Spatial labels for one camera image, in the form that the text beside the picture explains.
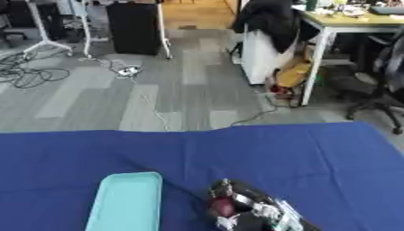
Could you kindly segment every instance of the white table leg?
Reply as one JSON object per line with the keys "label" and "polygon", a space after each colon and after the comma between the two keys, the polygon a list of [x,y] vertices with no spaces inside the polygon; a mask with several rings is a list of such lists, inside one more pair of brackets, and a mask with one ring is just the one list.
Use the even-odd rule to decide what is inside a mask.
{"label": "white table leg", "polygon": [[317,38],[316,49],[314,51],[313,65],[311,67],[310,75],[308,76],[308,81],[305,86],[305,91],[303,94],[303,99],[301,105],[305,106],[311,96],[311,91],[313,90],[314,83],[316,82],[317,72],[323,59],[323,54],[326,49],[326,43],[331,32],[329,28],[325,27]]}
{"label": "white table leg", "polygon": [[157,13],[158,13],[158,20],[159,20],[159,29],[160,29],[160,39],[162,43],[162,47],[166,52],[166,57],[168,60],[172,59],[171,51],[170,51],[170,41],[166,37],[165,27],[164,27],[164,15],[162,12],[161,4],[157,4]]}

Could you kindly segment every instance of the black cabinet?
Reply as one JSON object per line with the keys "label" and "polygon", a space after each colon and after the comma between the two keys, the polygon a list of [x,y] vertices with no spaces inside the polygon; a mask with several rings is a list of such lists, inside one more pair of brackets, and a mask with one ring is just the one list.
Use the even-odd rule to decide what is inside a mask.
{"label": "black cabinet", "polygon": [[106,10],[116,52],[158,54],[161,40],[157,5],[114,3]]}

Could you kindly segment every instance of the red object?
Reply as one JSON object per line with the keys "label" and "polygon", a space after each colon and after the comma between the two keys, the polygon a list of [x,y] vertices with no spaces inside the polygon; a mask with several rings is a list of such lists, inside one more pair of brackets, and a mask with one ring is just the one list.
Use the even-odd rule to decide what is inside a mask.
{"label": "red object", "polygon": [[235,209],[230,199],[216,199],[211,204],[211,209],[219,214],[220,217],[231,217],[235,214]]}

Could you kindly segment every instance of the black jacket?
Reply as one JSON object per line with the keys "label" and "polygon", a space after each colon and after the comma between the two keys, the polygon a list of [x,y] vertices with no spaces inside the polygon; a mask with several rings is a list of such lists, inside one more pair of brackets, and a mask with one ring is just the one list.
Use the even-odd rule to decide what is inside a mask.
{"label": "black jacket", "polygon": [[251,0],[237,15],[232,29],[243,33],[247,24],[249,32],[261,30],[272,38],[275,49],[283,53],[295,41],[299,28],[298,15],[291,6],[292,0]]}

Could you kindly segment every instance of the desk leg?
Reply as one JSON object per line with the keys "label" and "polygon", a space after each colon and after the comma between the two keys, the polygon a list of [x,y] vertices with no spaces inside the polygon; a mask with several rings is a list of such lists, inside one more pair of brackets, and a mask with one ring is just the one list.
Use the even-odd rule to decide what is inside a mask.
{"label": "desk leg", "polygon": [[308,76],[308,81],[305,86],[305,91],[301,101],[302,106],[306,106],[311,96],[311,91],[313,90],[314,83],[316,82],[317,72],[323,59],[323,54],[326,49],[326,43],[331,32],[329,28],[324,28],[323,31],[317,38],[316,49],[314,51],[313,66],[311,67],[310,75]]}
{"label": "desk leg", "polygon": [[159,29],[160,29],[160,39],[162,43],[162,47],[166,52],[166,57],[168,60],[172,59],[171,51],[170,51],[170,41],[166,37],[165,27],[164,27],[164,15],[162,12],[161,4],[157,4],[157,12],[158,12],[158,20],[159,20]]}
{"label": "desk leg", "polygon": [[90,32],[90,27],[88,25],[87,17],[85,15],[80,16],[81,17],[81,23],[83,24],[84,28],[84,34],[86,37],[86,41],[84,43],[84,55],[86,55],[87,58],[92,59],[92,55],[90,54],[90,48],[91,48],[91,32]]}

